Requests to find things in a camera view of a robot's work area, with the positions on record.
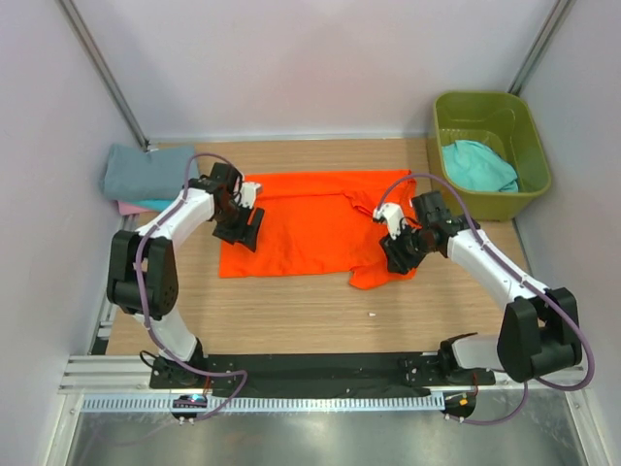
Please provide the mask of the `orange t-shirt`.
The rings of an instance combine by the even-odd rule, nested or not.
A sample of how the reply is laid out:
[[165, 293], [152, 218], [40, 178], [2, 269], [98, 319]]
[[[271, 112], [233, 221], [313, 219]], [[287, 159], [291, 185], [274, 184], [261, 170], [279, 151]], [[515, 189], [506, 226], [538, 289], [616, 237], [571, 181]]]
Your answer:
[[265, 214], [257, 249], [222, 244], [218, 274], [223, 279], [288, 277], [347, 272], [358, 289], [400, 281], [387, 269], [379, 244], [385, 225], [372, 215], [379, 200], [401, 205], [407, 217], [416, 182], [407, 170], [256, 174]]

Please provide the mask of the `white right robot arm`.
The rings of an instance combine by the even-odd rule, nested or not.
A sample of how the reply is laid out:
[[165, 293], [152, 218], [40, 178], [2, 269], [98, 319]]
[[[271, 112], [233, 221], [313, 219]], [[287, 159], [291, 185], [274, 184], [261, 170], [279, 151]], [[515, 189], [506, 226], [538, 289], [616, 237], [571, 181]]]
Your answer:
[[379, 244], [387, 268], [403, 275], [437, 252], [465, 269], [503, 313], [495, 337], [465, 334], [441, 343], [439, 376], [458, 384], [473, 369], [505, 372], [523, 383], [590, 362], [578, 323], [577, 303], [566, 288], [552, 289], [521, 270], [488, 238], [469, 213], [454, 215], [438, 191], [413, 197], [418, 224], [410, 226], [395, 203], [381, 202], [373, 220], [387, 233]]

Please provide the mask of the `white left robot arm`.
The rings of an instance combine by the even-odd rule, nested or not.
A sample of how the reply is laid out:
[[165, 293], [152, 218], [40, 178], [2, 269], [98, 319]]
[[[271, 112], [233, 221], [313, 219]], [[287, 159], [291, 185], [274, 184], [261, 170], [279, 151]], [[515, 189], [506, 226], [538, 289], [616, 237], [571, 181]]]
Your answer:
[[140, 322], [158, 349], [151, 364], [155, 386], [193, 388], [212, 377], [198, 337], [177, 306], [179, 277], [176, 252], [202, 224], [215, 224], [214, 236], [250, 251], [264, 210], [256, 201], [262, 190], [232, 164], [221, 160], [207, 175], [185, 176], [179, 195], [154, 220], [113, 236], [107, 298]]

